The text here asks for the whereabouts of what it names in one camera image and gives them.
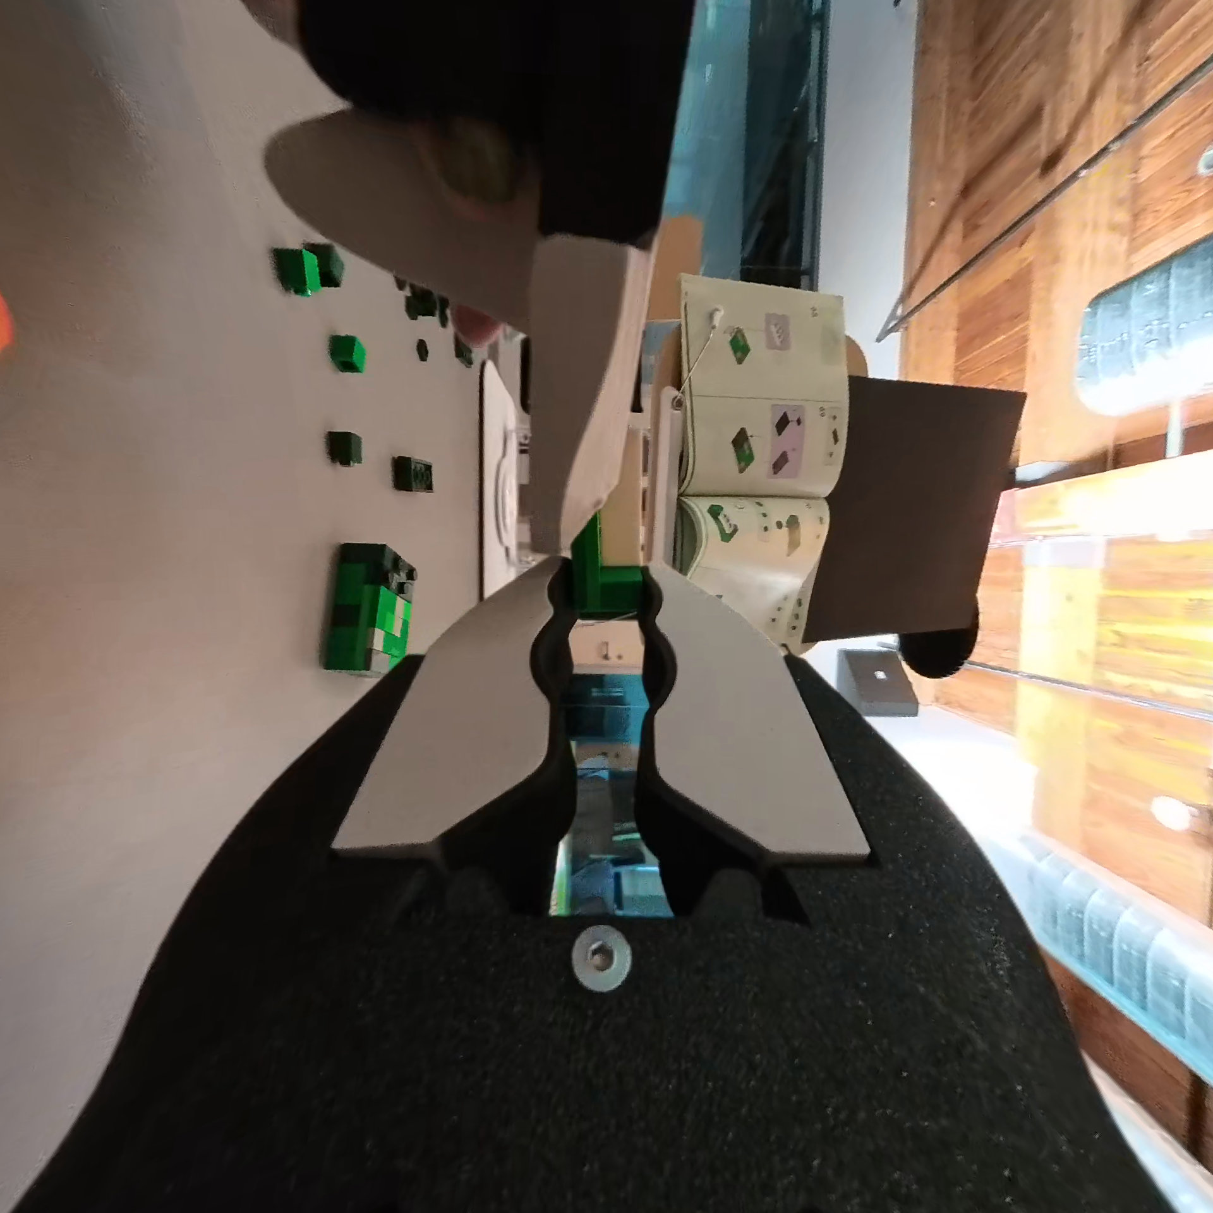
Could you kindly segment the lego instruction booklet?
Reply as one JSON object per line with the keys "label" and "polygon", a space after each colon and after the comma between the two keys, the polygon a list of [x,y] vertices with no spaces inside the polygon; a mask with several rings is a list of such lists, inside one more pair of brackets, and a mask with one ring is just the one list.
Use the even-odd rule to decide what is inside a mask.
{"label": "lego instruction booklet", "polygon": [[684,412],[672,563],[790,654],[850,415],[845,302],[681,276]]}

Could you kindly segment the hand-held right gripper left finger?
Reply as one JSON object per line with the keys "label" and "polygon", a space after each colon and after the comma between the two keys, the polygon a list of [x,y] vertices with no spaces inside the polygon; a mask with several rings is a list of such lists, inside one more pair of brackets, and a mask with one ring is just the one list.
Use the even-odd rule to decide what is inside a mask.
{"label": "hand-held right gripper left finger", "polygon": [[334,839],[343,855],[432,851],[558,753],[572,675],[572,565],[549,556],[428,650]]}

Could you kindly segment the green pixelated lego block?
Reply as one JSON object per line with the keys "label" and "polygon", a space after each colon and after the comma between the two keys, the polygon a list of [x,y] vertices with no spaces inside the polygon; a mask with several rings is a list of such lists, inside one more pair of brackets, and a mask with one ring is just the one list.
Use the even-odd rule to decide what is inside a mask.
{"label": "green pixelated lego block", "polygon": [[380,678],[405,659],[418,571],[383,543],[338,546],[323,667]]}

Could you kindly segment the green white lego assembly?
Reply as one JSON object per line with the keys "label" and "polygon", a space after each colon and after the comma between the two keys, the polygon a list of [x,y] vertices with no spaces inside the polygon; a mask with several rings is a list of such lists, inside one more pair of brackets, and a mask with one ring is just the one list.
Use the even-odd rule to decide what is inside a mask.
{"label": "green white lego assembly", "polygon": [[603,519],[595,513],[571,546],[572,597],[580,620],[636,618],[643,605],[643,568],[603,562]]}

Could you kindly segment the dark brown board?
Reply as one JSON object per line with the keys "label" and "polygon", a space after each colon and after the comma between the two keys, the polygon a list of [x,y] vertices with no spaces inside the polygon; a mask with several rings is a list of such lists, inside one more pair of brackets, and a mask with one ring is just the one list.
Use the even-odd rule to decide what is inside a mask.
{"label": "dark brown board", "polygon": [[964,667],[1026,402],[1010,389],[850,379],[842,470],[795,640],[893,634],[922,678]]}

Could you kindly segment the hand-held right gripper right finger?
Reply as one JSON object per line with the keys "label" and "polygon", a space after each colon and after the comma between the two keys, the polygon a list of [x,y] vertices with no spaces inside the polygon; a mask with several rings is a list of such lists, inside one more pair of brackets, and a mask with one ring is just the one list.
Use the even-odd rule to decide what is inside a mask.
{"label": "hand-held right gripper right finger", "polygon": [[636,776],[650,846],[669,815],[756,867],[864,864],[870,841],[783,650],[669,566],[645,571],[649,711]]}

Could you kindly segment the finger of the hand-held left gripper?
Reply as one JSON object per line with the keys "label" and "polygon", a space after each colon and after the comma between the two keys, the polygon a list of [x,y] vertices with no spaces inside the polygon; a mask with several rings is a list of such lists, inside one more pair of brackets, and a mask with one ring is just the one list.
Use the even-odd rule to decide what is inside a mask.
{"label": "finger of the hand-held left gripper", "polygon": [[530,535],[565,556],[616,490],[653,279],[652,252],[546,237],[532,279]]}

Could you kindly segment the black floor box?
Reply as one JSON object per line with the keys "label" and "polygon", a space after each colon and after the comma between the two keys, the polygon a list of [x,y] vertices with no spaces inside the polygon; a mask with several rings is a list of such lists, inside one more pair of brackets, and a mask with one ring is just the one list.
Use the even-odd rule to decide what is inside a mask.
{"label": "black floor box", "polygon": [[840,695],[864,718],[917,718],[920,702],[900,656],[887,649],[842,649]]}

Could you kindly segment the pile of dark green lego pieces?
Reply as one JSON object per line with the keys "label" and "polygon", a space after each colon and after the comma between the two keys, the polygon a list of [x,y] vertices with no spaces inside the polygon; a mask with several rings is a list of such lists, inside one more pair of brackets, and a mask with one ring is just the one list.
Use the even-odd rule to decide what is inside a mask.
{"label": "pile of dark green lego pieces", "polygon": [[393,283],[405,299],[405,312],[411,321],[437,319],[440,327],[451,335],[457,361],[467,368],[476,366],[476,353],[455,330],[451,302],[447,296],[429,288],[412,283],[403,278],[393,278]]}

